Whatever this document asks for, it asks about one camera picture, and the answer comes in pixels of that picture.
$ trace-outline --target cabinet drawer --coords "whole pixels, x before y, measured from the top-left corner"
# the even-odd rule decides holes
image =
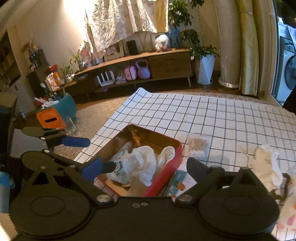
[[[161,54],[148,57],[148,61],[151,68],[190,64],[190,54],[189,52]]]
[[[152,77],[156,78],[179,78],[191,76],[191,64],[180,64],[166,67],[151,68]]]

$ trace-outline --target pink kettlebell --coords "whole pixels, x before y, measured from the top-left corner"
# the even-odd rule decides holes
[[[144,67],[140,67],[139,66],[139,63],[140,62],[145,62],[146,63],[146,66]],[[146,79],[149,79],[150,76],[151,76],[151,73],[150,73],[150,70],[149,70],[149,63],[146,59],[140,59],[136,62],[136,66],[138,68],[138,76],[140,79],[142,80],[146,80]]]

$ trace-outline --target beige curtain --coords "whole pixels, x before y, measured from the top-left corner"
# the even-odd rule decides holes
[[[168,0],[95,0],[86,9],[85,40],[100,52],[138,31],[166,32],[167,9]]]
[[[242,68],[240,91],[244,95],[257,95],[259,53],[253,5],[250,0],[237,0],[242,28]]]

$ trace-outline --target white grid mat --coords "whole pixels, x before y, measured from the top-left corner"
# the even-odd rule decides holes
[[[239,100],[150,93],[139,88],[104,124],[91,145],[75,161],[84,163],[93,157],[128,124],[165,134],[182,143],[186,170],[188,133],[212,136],[210,152],[204,163],[221,165],[226,171],[238,171],[254,159],[262,144],[279,149],[278,164],[282,172],[296,165],[295,114],[271,105]],[[274,229],[279,240],[294,240],[295,232]]]

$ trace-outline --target green leaves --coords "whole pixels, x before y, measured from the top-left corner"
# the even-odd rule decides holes
[[[213,47],[212,45],[207,47],[200,46],[200,45],[195,45],[190,47],[191,55],[198,60],[201,60],[203,57],[207,56],[208,54],[213,55],[215,58],[217,56],[220,57],[220,55],[216,51],[217,51],[217,48]]]
[[[204,3],[205,3],[205,0],[191,0],[190,6],[191,6],[191,8],[194,8],[197,5],[202,6]]]
[[[191,0],[191,8],[196,7],[197,5],[202,6],[205,0]],[[188,4],[184,2],[179,2],[174,0],[169,4],[168,7],[168,19],[169,23],[175,28],[180,27],[180,24],[184,24],[185,27],[192,24],[191,15],[187,10]],[[216,52],[216,47],[210,46],[200,46],[200,40],[197,32],[194,29],[185,29],[181,32],[181,38],[184,42],[187,42],[191,52],[192,58],[201,60],[204,56],[208,54],[214,55],[214,57],[219,56]]]
[[[73,52],[70,48],[69,48],[69,54],[71,56],[71,59],[70,59],[70,64],[73,65],[73,62],[74,63],[81,63],[81,60],[80,60],[80,56],[79,56],[79,53],[78,52]]]
[[[185,29],[181,32],[183,41],[188,41],[190,45],[199,45],[200,40],[197,32],[194,29]]]
[[[175,28],[180,27],[180,24],[188,26],[192,24],[191,15],[187,10],[187,3],[179,2],[175,0],[171,2],[168,6],[168,20],[171,25]]]
[[[71,73],[73,73],[73,70],[71,69],[70,65],[64,65],[64,62],[62,63],[62,67],[59,66],[59,70],[62,72],[63,74],[63,78],[68,74],[69,70],[71,70]]]

